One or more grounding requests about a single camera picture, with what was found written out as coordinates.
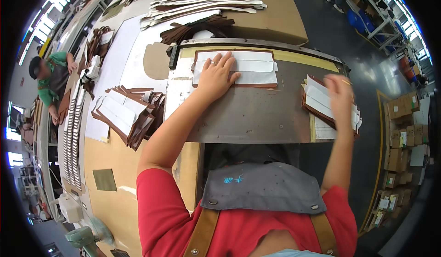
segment woman's left hand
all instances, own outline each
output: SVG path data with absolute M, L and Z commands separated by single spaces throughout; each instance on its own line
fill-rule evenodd
M 196 91 L 201 92 L 205 100 L 213 102 L 224 95 L 229 87 L 240 77 L 233 73 L 229 78 L 231 67 L 236 59 L 231 57 L 231 51 L 225 56 L 218 53 L 213 60 L 205 61 Z
M 73 71 L 74 69 L 76 69 L 76 68 L 78 68 L 78 64 L 77 64 L 77 63 L 75 63 L 75 62 L 69 63 L 69 64 L 68 64 L 69 75 L 71 75 L 71 74 L 72 74 L 72 71 Z

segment gray apron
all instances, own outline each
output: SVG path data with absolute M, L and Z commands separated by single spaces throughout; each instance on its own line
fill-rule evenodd
M 56 64 L 54 70 L 49 79 L 49 89 L 58 95 L 58 101 L 54 101 L 55 107 L 58 107 L 64 96 L 64 91 L 66 90 L 66 84 L 69 79 L 69 71 L 67 67 Z
M 201 207 L 304 214 L 326 211 L 317 179 L 281 162 L 242 163 L 210 171 Z

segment metal snap button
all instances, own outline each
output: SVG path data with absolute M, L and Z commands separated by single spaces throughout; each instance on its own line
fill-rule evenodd
M 215 199 L 208 199 L 208 203 L 209 203 L 210 205 L 216 205 L 216 204 L 218 203 L 218 201 L 215 200 Z

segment white plastic container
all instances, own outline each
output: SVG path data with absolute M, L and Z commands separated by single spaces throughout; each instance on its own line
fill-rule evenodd
M 78 196 L 63 193 L 59 196 L 58 203 L 61 213 L 68 223 L 77 223 L 83 219 L 81 201 Z

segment black cap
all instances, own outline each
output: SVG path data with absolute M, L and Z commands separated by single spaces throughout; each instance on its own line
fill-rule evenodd
M 37 72 L 40 70 L 40 60 L 41 60 L 41 57 L 36 56 L 36 57 L 32 58 L 32 60 L 29 63 L 29 75 L 33 79 L 37 78 L 37 75 L 35 74 L 35 70 L 37 70 Z

